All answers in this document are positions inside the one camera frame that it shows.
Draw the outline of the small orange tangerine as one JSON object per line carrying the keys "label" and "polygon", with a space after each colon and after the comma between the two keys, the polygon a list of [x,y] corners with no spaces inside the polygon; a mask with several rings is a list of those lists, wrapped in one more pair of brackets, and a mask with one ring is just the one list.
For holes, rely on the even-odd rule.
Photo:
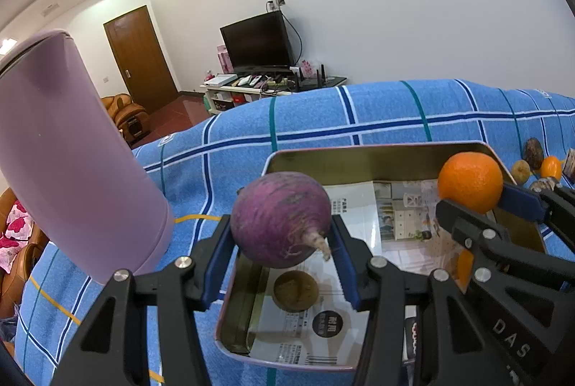
{"label": "small orange tangerine", "polygon": [[561,161],[554,155],[548,155],[542,161],[539,175],[541,178],[552,178],[559,182],[562,175]]}

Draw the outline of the small green fruit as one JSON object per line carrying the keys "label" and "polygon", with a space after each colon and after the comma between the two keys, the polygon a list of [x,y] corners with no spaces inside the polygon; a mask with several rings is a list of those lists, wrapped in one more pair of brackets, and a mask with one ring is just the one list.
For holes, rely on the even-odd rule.
{"label": "small green fruit", "polygon": [[519,186],[523,186],[531,176],[531,168],[527,161],[520,159],[512,165],[511,175]]}

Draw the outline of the dark brown passion fruit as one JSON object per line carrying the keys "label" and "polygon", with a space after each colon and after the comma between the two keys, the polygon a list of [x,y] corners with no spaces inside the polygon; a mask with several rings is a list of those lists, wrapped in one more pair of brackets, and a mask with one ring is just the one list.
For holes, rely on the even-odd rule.
{"label": "dark brown passion fruit", "polygon": [[538,171],[544,161],[544,150],[536,137],[529,138],[523,148],[523,159],[533,171]]}

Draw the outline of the large orange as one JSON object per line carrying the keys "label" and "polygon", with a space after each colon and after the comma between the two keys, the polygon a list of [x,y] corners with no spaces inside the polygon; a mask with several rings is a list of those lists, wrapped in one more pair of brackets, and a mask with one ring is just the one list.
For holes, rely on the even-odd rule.
{"label": "large orange", "polygon": [[496,207],[504,186],[502,171],[489,155],[464,152],[445,161],[438,175],[438,196],[479,214]]}

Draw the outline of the purple round turnip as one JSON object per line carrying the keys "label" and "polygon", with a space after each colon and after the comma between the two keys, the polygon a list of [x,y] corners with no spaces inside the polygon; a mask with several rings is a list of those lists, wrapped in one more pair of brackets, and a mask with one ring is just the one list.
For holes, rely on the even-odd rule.
{"label": "purple round turnip", "polygon": [[243,187],[230,227],[249,260],[266,268],[292,268],[320,252],[331,257],[326,235],[331,201],[323,186],[299,172],[263,175]]}

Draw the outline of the purple cut taro piece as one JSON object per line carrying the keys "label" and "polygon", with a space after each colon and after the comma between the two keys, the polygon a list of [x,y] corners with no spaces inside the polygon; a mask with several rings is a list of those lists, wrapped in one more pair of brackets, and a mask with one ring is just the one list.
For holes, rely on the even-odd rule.
{"label": "purple cut taro piece", "polygon": [[562,173],[571,182],[575,182],[575,150],[570,148],[562,164]]}

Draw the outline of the brown kiwi fruit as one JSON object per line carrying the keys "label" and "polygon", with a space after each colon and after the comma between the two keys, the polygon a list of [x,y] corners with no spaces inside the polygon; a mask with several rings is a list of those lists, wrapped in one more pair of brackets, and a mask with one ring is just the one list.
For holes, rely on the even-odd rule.
{"label": "brown kiwi fruit", "polygon": [[316,280],[306,272],[286,271],[275,280],[272,298],[275,304],[286,312],[305,311],[318,300],[319,286]]}

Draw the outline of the printed paper sheet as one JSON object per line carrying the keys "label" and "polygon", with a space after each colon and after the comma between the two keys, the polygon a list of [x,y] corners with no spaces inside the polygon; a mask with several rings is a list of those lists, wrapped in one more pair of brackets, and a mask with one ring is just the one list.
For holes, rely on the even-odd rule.
{"label": "printed paper sheet", "polygon": [[367,181],[326,187],[335,220],[331,258],[320,251],[272,269],[249,329],[249,357],[291,368],[349,371],[380,294],[372,261],[427,276],[455,275],[459,246],[438,224],[438,183]]}

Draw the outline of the pink rectangular tin box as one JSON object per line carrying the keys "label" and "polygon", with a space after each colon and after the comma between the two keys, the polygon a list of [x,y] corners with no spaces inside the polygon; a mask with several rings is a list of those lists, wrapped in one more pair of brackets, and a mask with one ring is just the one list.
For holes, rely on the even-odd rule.
{"label": "pink rectangular tin box", "polygon": [[[264,171],[297,171],[321,183],[331,211],[371,253],[402,270],[469,274],[462,246],[438,225],[437,178],[463,152],[496,156],[482,142],[376,145],[272,154]],[[333,261],[320,252],[287,269],[239,255],[215,330],[228,357],[293,371],[353,371],[367,315],[345,301]]]}

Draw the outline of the pink floral cushion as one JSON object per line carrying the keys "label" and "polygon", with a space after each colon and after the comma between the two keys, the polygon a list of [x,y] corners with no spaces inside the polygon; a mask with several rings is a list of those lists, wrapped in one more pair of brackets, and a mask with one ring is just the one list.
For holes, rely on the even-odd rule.
{"label": "pink floral cushion", "polygon": [[28,244],[34,221],[26,208],[16,200],[6,219],[6,229],[0,239],[0,266],[9,274],[15,258]]}

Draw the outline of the pink cylindrical thermos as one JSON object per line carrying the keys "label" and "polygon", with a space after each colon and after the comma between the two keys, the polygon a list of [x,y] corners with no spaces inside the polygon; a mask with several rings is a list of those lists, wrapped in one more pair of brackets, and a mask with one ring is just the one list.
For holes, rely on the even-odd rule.
{"label": "pink cylindrical thermos", "polygon": [[1,63],[1,171],[49,239],[100,284],[153,271],[174,216],[104,109],[72,37],[39,33]]}

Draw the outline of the blue plaid blanket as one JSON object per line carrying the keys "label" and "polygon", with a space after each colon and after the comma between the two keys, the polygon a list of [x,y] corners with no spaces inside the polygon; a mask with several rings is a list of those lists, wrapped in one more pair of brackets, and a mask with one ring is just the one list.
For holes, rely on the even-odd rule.
{"label": "blue plaid blanket", "polygon": [[[160,268],[188,254],[231,211],[238,189],[257,178],[270,154],[423,142],[482,141],[507,167],[537,138],[547,154],[574,149],[574,94],[489,88],[463,80],[352,84],[262,98],[135,150],[178,222]],[[213,334],[225,289],[196,324],[212,385],[351,385],[353,373],[273,371],[237,362]],[[50,243],[23,290],[15,361],[34,385],[49,385],[67,344],[102,286]]]}

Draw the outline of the brown wooden door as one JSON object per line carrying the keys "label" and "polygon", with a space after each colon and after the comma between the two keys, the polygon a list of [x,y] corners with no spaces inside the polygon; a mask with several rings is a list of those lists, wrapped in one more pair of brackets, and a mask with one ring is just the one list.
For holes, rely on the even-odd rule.
{"label": "brown wooden door", "polygon": [[173,76],[146,6],[103,24],[122,79],[134,102],[149,114],[176,98]]}

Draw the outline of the white tv stand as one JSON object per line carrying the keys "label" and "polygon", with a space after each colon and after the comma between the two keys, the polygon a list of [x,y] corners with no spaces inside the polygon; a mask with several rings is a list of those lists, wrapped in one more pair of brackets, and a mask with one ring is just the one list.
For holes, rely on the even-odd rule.
{"label": "white tv stand", "polygon": [[205,105],[210,114],[215,115],[231,110],[234,107],[256,102],[263,98],[288,96],[297,92],[306,92],[319,88],[336,88],[347,82],[345,77],[327,77],[319,75],[315,78],[297,79],[283,78],[277,83],[274,79],[264,76],[245,76],[227,84],[214,84],[215,79],[201,85],[205,92]]}

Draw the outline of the black television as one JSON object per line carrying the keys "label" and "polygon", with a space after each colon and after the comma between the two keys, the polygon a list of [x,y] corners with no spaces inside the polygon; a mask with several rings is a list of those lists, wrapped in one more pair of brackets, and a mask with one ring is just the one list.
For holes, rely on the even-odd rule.
{"label": "black television", "polygon": [[256,68],[288,68],[294,62],[284,17],[269,11],[220,28],[236,72]]}

